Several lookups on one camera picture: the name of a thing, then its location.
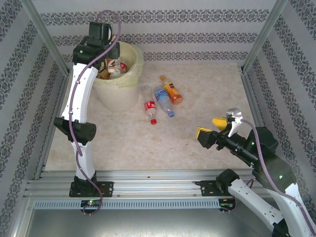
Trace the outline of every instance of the patterned wallpaper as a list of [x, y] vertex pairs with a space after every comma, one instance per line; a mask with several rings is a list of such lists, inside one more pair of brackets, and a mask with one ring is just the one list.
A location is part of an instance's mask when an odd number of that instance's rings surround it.
[[33, 179], [62, 75], [18, 0], [0, 2], [0, 237]]
[[[138, 45], [147, 64], [243, 63], [276, 0], [35, 0], [66, 62], [100, 10], [122, 21], [122, 41]], [[109, 14], [100, 21], [115, 23]]]
[[316, 5], [290, 0], [248, 72], [265, 125], [316, 222]]

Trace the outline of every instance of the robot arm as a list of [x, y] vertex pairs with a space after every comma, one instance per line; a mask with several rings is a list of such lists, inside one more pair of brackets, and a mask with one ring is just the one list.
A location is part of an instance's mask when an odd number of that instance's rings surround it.
[[[221, 131], [216, 132], [198, 127], [197, 139], [201, 145], [209, 149], [216, 144], [217, 150], [226, 147], [234, 156], [240, 158], [248, 166], [252, 166], [252, 174], [268, 190], [278, 204], [280, 211], [257, 196], [230, 169], [225, 170], [216, 178], [217, 187], [223, 192], [234, 195], [249, 207], [273, 232], [273, 237], [315, 236], [316, 226], [300, 197], [295, 175], [290, 165], [275, 155], [278, 142], [271, 132], [265, 127], [256, 128], [265, 166], [276, 187], [282, 193], [294, 197], [300, 206], [292, 199], [275, 192], [272, 188], [259, 160], [254, 131], [250, 131], [247, 139], [237, 133], [231, 133], [231, 130], [236, 132], [237, 127], [242, 123], [241, 112], [238, 109], [228, 110], [226, 118], [215, 118], [213, 122]], [[303, 216], [300, 208], [305, 210], [307, 216]]]
[[71, 141], [75, 154], [78, 152], [77, 145], [75, 144], [69, 128], [69, 107], [71, 102], [71, 95], [74, 87], [77, 84], [76, 92], [73, 97], [72, 104], [72, 116], [71, 123], [75, 134], [75, 138], [78, 142], [82, 156], [78, 156], [76, 175], [74, 182], [71, 186], [70, 195], [73, 197], [76, 194], [84, 197], [93, 195], [96, 192], [95, 187], [86, 179], [92, 180], [95, 184], [96, 174], [92, 161], [92, 149], [91, 141], [96, 134], [96, 125], [88, 123], [87, 121], [87, 106], [92, 89], [93, 82], [98, 74], [101, 63], [104, 62], [106, 56], [109, 58], [117, 59], [120, 54], [119, 43], [117, 42], [114, 47], [100, 59], [98, 59], [90, 68], [86, 69], [83, 73], [80, 82], [78, 77], [84, 68], [106, 49], [110, 47], [112, 40], [112, 27], [109, 24], [90, 22], [89, 24], [89, 36], [84, 37], [79, 45], [73, 51], [73, 79], [70, 89], [70, 94], [62, 113], [61, 118], [55, 118], [54, 124], [65, 135], [68, 136], [68, 140]]

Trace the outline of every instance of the orange bottle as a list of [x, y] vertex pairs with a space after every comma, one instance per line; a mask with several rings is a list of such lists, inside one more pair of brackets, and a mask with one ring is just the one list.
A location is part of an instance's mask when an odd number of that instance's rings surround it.
[[162, 81], [162, 83], [164, 84], [164, 89], [167, 91], [171, 102], [174, 105], [178, 105], [182, 102], [182, 96], [180, 95], [180, 93], [176, 90], [176, 88], [174, 88], [174, 85], [172, 84], [172, 82], [167, 82], [166, 81], [166, 77], [165, 76], [161, 76], [160, 80]]

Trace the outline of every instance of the bucket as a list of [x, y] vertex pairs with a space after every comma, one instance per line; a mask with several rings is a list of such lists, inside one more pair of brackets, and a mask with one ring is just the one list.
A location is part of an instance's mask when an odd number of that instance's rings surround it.
[[128, 111], [139, 97], [138, 78], [143, 72], [144, 56], [139, 47], [119, 42], [120, 59], [129, 68], [128, 72], [115, 79], [96, 78], [93, 84], [102, 104], [113, 112]]

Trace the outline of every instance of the plastic bottle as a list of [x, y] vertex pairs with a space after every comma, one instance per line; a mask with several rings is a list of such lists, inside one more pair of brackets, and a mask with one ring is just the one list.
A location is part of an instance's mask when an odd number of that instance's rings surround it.
[[182, 96], [180, 95], [180, 93], [176, 90], [176, 88], [174, 88], [174, 85], [172, 82], [170, 82], [169, 80], [166, 80], [165, 76], [161, 76], [160, 80], [163, 83], [163, 88], [167, 91], [171, 102], [175, 105], [178, 105], [182, 102]]
[[150, 122], [152, 125], [155, 125], [157, 123], [157, 120], [155, 119], [156, 117], [156, 104], [153, 100], [153, 96], [152, 96], [152, 90], [147, 87], [147, 86], [143, 86], [141, 88], [141, 91], [144, 95], [144, 101], [145, 101], [145, 113], [146, 115], [150, 118]]
[[172, 103], [167, 91], [163, 88], [163, 86], [157, 86], [154, 89], [154, 95], [162, 109], [169, 115], [170, 118], [172, 118], [174, 116], [174, 112], [172, 111]]
[[126, 61], [122, 60], [120, 62], [120, 68], [121, 68], [121, 73], [126, 73], [127, 72], [127, 65], [126, 65]]

